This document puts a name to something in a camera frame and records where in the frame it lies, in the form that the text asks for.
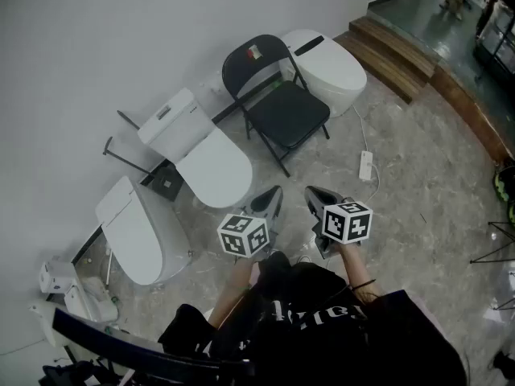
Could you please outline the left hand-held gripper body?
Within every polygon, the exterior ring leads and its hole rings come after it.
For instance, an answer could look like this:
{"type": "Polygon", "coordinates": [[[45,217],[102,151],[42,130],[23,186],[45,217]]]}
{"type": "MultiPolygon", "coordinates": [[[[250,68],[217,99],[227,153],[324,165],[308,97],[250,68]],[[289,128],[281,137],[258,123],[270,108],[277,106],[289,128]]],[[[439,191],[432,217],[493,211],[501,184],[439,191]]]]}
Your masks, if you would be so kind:
{"type": "Polygon", "coordinates": [[[268,253],[278,233],[274,211],[251,212],[235,209],[225,216],[217,228],[222,250],[236,257],[252,258],[259,252],[268,253]]]}

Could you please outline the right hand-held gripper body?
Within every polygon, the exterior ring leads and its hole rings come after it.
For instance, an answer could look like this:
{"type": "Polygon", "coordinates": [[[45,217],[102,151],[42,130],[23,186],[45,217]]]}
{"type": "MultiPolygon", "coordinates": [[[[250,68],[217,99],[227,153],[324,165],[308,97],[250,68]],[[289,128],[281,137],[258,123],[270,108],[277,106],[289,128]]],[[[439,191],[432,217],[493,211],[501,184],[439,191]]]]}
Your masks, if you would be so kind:
{"type": "Polygon", "coordinates": [[[327,205],[321,220],[312,228],[315,245],[326,260],[337,254],[334,243],[358,244],[369,238],[373,210],[362,202],[327,205]]]}

